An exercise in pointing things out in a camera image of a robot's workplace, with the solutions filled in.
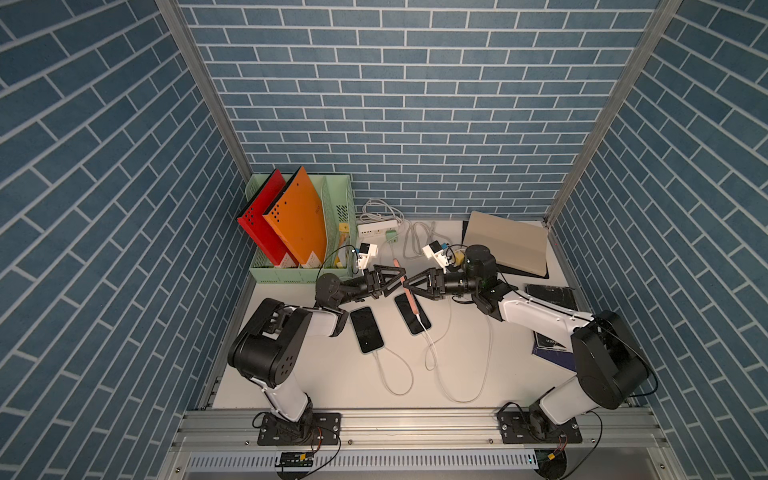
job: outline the white cable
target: white cable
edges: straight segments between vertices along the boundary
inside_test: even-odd
[[[384,375],[384,368],[382,368],[381,360],[379,359],[379,352],[374,351],[373,352],[373,358],[376,359],[376,366],[379,367],[379,377],[381,377],[382,384],[384,385],[384,388],[387,389],[387,392],[392,393],[395,396],[404,396],[408,395],[408,392],[411,391],[413,388],[413,370],[411,370],[411,366],[406,362],[400,355],[397,353],[394,353],[392,350],[388,349],[387,347],[383,347],[384,350],[387,352],[393,354],[397,358],[400,359],[401,362],[403,362],[406,365],[406,368],[408,368],[408,371],[411,373],[411,385],[408,387],[408,389],[403,393],[397,393],[394,390],[389,388],[389,384],[386,382],[386,376]]]
[[[419,239],[419,234],[416,231],[417,227],[421,227],[427,234],[426,242],[422,243]],[[451,244],[451,239],[446,237],[445,235],[441,235],[440,233],[435,232],[435,222],[432,222],[431,224],[427,225],[424,222],[409,222],[408,230],[406,230],[406,234],[404,235],[405,242],[402,246],[402,255],[408,259],[413,260],[415,258],[422,257],[424,253],[422,252],[422,247],[425,245],[429,245],[433,241],[435,241],[435,237],[442,238],[446,242],[448,242],[448,245]],[[408,255],[408,243],[411,243],[411,249],[414,253],[414,255]]]
[[[370,207],[382,207],[384,210],[388,211],[387,214],[377,214],[373,212],[369,212],[368,209]],[[386,203],[381,198],[372,198],[363,204],[363,206],[360,208],[360,215],[357,216],[358,223],[372,223],[372,222],[383,222],[385,220],[396,220],[398,223],[398,232],[395,234],[394,237],[387,240],[387,243],[389,243],[390,246],[397,240],[398,237],[402,236],[405,237],[405,241],[403,242],[402,246],[402,255],[407,260],[413,260],[415,258],[420,258],[423,255],[422,247],[433,242],[435,240],[435,237],[441,238],[448,242],[448,245],[451,244],[451,239],[446,237],[445,235],[441,235],[440,233],[435,232],[435,222],[431,222],[429,225],[425,222],[412,222],[410,220],[406,220],[405,214],[398,208],[395,208],[388,203]],[[401,234],[399,231],[402,229],[403,224],[407,224],[408,228],[406,229],[405,233]],[[422,243],[419,239],[419,234],[416,231],[417,227],[421,227],[427,234],[426,242]],[[413,255],[409,255],[407,253],[408,250],[408,243],[411,243],[411,250],[413,252]],[[392,248],[392,256],[394,257],[394,247]]]
[[[449,308],[451,308],[451,314],[453,314],[452,305],[449,305]],[[424,328],[424,324],[422,323],[422,320],[419,317],[420,316],[417,315],[416,319],[419,320],[419,323],[421,324],[422,328]],[[429,334],[427,333],[426,329],[424,329],[425,339],[427,340],[427,343],[429,344],[429,348],[432,351],[432,355],[435,358],[434,370],[435,370],[435,374],[437,376],[437,383],[440,386],[440,389],[442,390],[443,395],[445,395],[445,397],[448,400],[451,400],[452,402],[455,402],[455,403],[471,403],[471,402],[474,402],[475,400],[477,400],[480,397],[480,395],[482,394],[482,391],[485,389],[485,382],[486,382],[486,380],[488,380],[488,368],[491,365],[491,350],[492,350],[492,347],[493,347],[493,326],[491,325],[490,317],[488,317],[487,315],[484,315],[484,317],[485,317],[486,323],[488,324],[488,356],[485,359],[485,373],[483,373],[482,384],[480,385],[480,390],[478,391],[478,394],[475,395],[474,397],[472,397],[470,400],[459,400],[459,399],[457,399],[456,397],[451,395],[451,393],[445,387],[445,383],[442,380],[442,375],[440,375],[440,369],[438,367],[437,349],[435,348],[435,343],[432,341],[432,337],[429,336]],[[448,333],[448,330],[445,331],[445,333],[443,334],[443,336],[440,337],[440,339],[442,339],[447,333]]]
[[[384,207],[386,210],[389,210],[389,214],[375,214],[369,212],[369,207]],[[365,202],[360,208],[360,215],[357,216],[358,223],[383,222],[385,220],[397,220],[397,223],[402,223],[405,219],[406,216],[403,215],[402,211],[392,207],[380,198],[372,198]]]
[[[448,325],[445,327],[445,332],[442,333],[440,338],[432,342],[432,345],[437,345],[437,342],[444,339],[446,335],[448,335],[448,331],[451,329],[451,321],[453,320],[453,301],[451,300],[448,304]],[[427,365],[427,354],[432,355],[432,367]],[[429,342],[427,342],[427,348],[424,349],[424,368],[426,368],[428,371],[432,371],[435,369],[435,364],[437,363],[437,359],[435,358],[435,355],[432,354],[432,349],[429,348]]]

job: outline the small white device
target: small white device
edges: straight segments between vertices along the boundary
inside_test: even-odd
[[[383,222],[361,223],[357,226],[359,237],[373,237],[383,235],[387,230],[397,230],[397,220],[384,220]]]
[[[375,243],[361,243],[360,248],[357,249],[357,268],[365,270],[368,266],[368,261],[378,253],[379,247]]]
[[[445,251],[442,249],[440,242],[435,240],[429,245],[425,245],[422,248],[422,252],[424,252],[424,257],[435,259],[435,262],[442,268],[442,272],[447,273],[448,257],[445,256]]]

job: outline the notebook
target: notebook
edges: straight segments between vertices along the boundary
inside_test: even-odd
[[[263,214],[285,187],[286,181],[280,170],[272,174],[259,187],[250,204],[237,216],[237,222],[256,242],[266,258],[280,268],[298,266],[296,258],[288,251],[288,247],[275,233],[275,230],[264,220]]]
[[[543,227],[472,212],[464,245],[485,245],[499,265],[539,276],[547,273],[547,229]]]
[[[327,240],[323,202],[304,167],[286,182],[263,217],[300,266],[320,267]]]

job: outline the orange folder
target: orange folder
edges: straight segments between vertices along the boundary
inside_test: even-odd
[[[264,220],[304,268],[318,268],[326,255],[323,202],[301,167],[264,212]]]

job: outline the black wire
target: black wire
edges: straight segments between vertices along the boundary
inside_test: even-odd
[[[560,445],[563,443],[561,438],[565,438],[565,445],[563,445],[562,448],[560,447]],[[558,449],[560,449],[560,451],[554,454],[555,458],[561,453],[565,453],[565,447],[568,446],[568,436],[565,435],[565,432],[563,432],[562,429],[560,429],[560,435],[558,435],[558,442],[559,442],[558,447],[553,452],[556,452]],[[549,458],[549,455],[552,452],[549,452],[548,450],[544,450],[544,452],[547,452],[547,454],[544,457],[539,458],[537,456],[536,460],[538,462],[550,462],[551,460],[554,460],[554,458]]]
[[[550,310],[554,310],[557,313],[561,313],[563,315],[573,316],[573,318],[576,318],[576,319],[579,319],[579,320],[584,320],[585,322],[592,322],[593,321],[592,319],[585,319],[585,318],[580,317],[580,316],[572,315],[572,314],[570,314],[568,312],[560,311],[560,310],[558,310],[558,309],[556,309],[556,308],[554,308],[552,306],[547,305],[546,303],[539,303],[539,302],[537,302],[535,300],[535,297],[533,297],[533,296],[530,296],[530,297],[524,296],[520,292],[518,292],[517,290],[515,290],[515,293],[517,293],[522,299],[528,300],[531,303],[535,303],[536,305],[543,306],[544,308],[549,308]],[[646,374],[650,374],[651,376],[654,377],[654,381],[656,383],[656,386],[650,392],[636,393],[634,395],[627,396],[627,398],[628,399],[636,399],[636,398],[640,398],[640,397],[645,397],[645,396],[653,395],[654,393],[656,393],[659,390],[659,377],[656,375],[656,372],[654,371],[654,369],[651,368],[650,365],[648,365],[648,362],[645,361],[645,358],[643,358],[643,356],[640,353],[638,353],[637,350],[635,350],[634,348],[629,346],[629,344],[627,344],[627,342],[623,341],[618,335],[616,335],[615,333],[611,332],[609,329],[603,329],[603,331],[609,333],[611,336],[613,336],[619,342],[622,342],[624,344],[624,346],[626,346],[627,349],[629,349],[632,353],[634,353],[634,355],[637,357],[637,359],[640,360],[640,362],[643,364],[643,367],[645,368]]]
[[[506,402],[504,404],[504,406],[502,406],[498,410],[498,412],[496,412],[496,420],[499,423],[502,422],[502,412],[504,412],[507,409],[507,407],[510,406],[510,405],[514,405],[514,406],[518,407],[518,412],[520,412],[520,420],[521,420],[521,422],[525,422],[525,414],[523,413],[523,408],[518,403],[515,403],[515,402]],[[541,443],[541,439],[539,437],[537,437],[536,435],[534,435],[533,432],[531,431],[531,426],[530,425],[528,425],[526,430],[528,430],[528,434],[531,436],[531,438],[533,438],[536,442]]]
[[[451,263],[453,263],[453,264],[454,264],[454,266],[455,266],[455,265],[456,265],[456,254],[455,254],[455,253],[453,253],[453,247],[464,247],[464,248],[466,248],[467,246],[466,246],[466,245],[463,245],[463,244],[461,244],[461,243],[454,243],[454,244],[452,244],[452,245],[448,245],[448,246],[445,248],[445,250],[446,250],[446,251],[447,251],[447,250],[451,250]]]
[[[643,358],[643,357],[640,355],[640,353],[638,353],[638,352],[637,352],[637,350],[633,349],[633,348],[632,348],[631,346],[629,346],[629,345],[628,345],[628,344],[627,344],[625,341],[623,341],[622,339],[620,339],[620,338],[618,337],[618,335],[616,335],[615,333],[611,332],[609,329],[603,329],[603,331],[605,331],[605,332],[607,332],[607,333],[611,334],[611,335],[612,335],[612,336],[613,336],[613,337],[614,337],[616,340],[618,340],[619,342],[622,342],[622,343],[624,344],[624,346],[626,346],[626,347],[627,347],[627,348],[628,348],[628,349],[629,349],[629,350],[630,350],[632,353],[634,353],[634,354],[635,354],[635,356],[637,356],[637,358],[638,358],[638,359],[639,359],[639,360],[640,360],[640,361],[643,363],[643,367],[645,367],[645,372],[646,372],[646,373],[650,373],[650,374],[651,374],[651,375],[654,377],[654,380],[655,380],[656,386],[655,386],[655,387],[654,387],[654,388],[653,388],[653,389],[652,389],[650,392],[640,392],[640,393],[635,393],[634,395],[629,395],[627,398],[628,398],[628,399],[636,399],[636,398],[640,398],[640,397],[645,397],[645,396],[653,395],[654,393],[656,393],[656,392],[658,391],[658,389],[659,389],[659,377],[658,377],[658,376],[656,376],[656,372],[655,372],[655,371],[654,371],[654,370],[653,370],[653,369],[650,367],[650,365],[648,365],[648,363],[647,363],[647,362],[645,361],[645,359],[644,359],[644,358]]]
[[[457,299],[456,299],[456,295],[452,296],[452,297],[451,297],[451,300],[453,300],[453,301],[454,301],[454,302],[456,302],[456,303],[461,303],[462,305],[469,305],[470,303],[474,303],[474,302],[473,302],[473,301],[471,301],[471,300],[457,300]]]
[[[259,418],[259,415],[266,415],[268,412],[258,412],[256,416],[253,417],[253,420],[250,421],[250,426],[254,427],[255,429],[258,429],[259,427],[256,426],[256,419]]]
[[[328,261],[328,259],[329,259],[329,258],[330,258],[330,257],[331,257],[331,256],[332,256],[334,253],[338,252],[338,251],[339,251],[339,250],[341,250],[342,248],[351,248],[351,249],[352,249],[352,251],[355,253],[355,262],[354,262],[354,264],[353,264],[353,265],[357,265],[357,249],[356,249],[356,248],[355,248],[353,245],[349,245],[349,244],[346,244],[346,245],[342,245],[341,247],[339,247],[339,248],[335,249],[333,252],[331,252],[331,253],[330,253],[330,254],[329,254],[327,257],[326,257],[326,259],[325,259],[325,260],[323,260],[323,262],[320,264],[320,268],[319,268],[319,269],[317,269],[317,276],[315,277],[315,283],[317,283],[317,279],[319,279],[319,278],[320,278],[320,272],[322,272],[322,271],[323,271],[323,268],[325,267],[325,265],[326,265],[326,262]],[[359,269],[355,269],[355,268],[353,268],[353,270],[352,270],[352,275],[356,275],[356,274],[357,274],[359,271],[360,271]]]
[[[331,432],[330,430],[328,430],[328,429],[327,429],[327,428],[325,428],[325,427],[321,427],[321,426],[319,426],[319,425],[317,425],[316,427],[317,427],[318,429],[322,429],[322,430],[325,430],[326,432],[330,433],[330,434],[331,434],[331,437],[333,437],[333,436],[335,435],[335,433],[334,433],[334,432]],[[341,451],[341,437],[337,435],[337,438],[339,439],[339,447],[336,449],[336,453],[334,453],[334,454],[333,454],[333,457],[331,457],[331,458],[328,460],[328,462],[325,462],[325,463],[323,463],[321,466],[319,466],[319,467],[315,468],[315,469],[314,469],[314,470],[312,470],[311,472],[309,472],[309,473],[307,473],[306,475],[304,475],[304,478],[306,478],[306,477],[308,477],[308,476],[312,475],[313,473],[315,473],[315,472],[319,471],[321,468],[323,468],[323,467],[325,467],[326,465],[328,465],[330,462],[333,462],[334,460],[336,460],[336,457],[339,455],[339,452]]]
[[[588,452],[588,453],[587,453],[587,454],[586,454],[586,455],[585,455],[585,456],[584,456],[584,457],[581,459],[581,461],[580,461],[579,463],[577,463],[577,464],[576,464],[576,466],[574,467],[574,469],[573,469],[573,470],[571,470],[571,472],[570,472],[570,473],[568,473],[568,474],[566,474],[566,475],[564,475],[564,476],[560,477],[558,480],[565,480],[566,478],[568,478],[568,477],[570,477],[571,475],[573,475],[573,474],[574,474],[574,472],[576,472],[576,470],[578,470],[578,468],[579,468],[579,467],[581,467],[581,464],[582,464],[582,463],[584,463],[584,460],[586,460],[587,458],[589,458],[589,455],[592,455],[592,452],[594,452],[594,450],[595,450],[595,449],[598,447],[598,445],[600,445],[600,439],[602,439],[602,438],[603,438],[603,419],[601,419],[601,418],[600,418],[600,416],[598,415],[598,413],[597,413],[597,412],[595,412],[594,410],[589,410],[589,411],[588,411],[588,412],[586,412],[586,413],[594,413],[594,416],[596,416],[596,417],[598,418],[598,420],[600,420],[600,435],[598,435],[598,440],[595,442],[595,444],[594,444],[594,447],[592,447],[592,450],[590,450],[590,451],[589,451],[589,452]]]

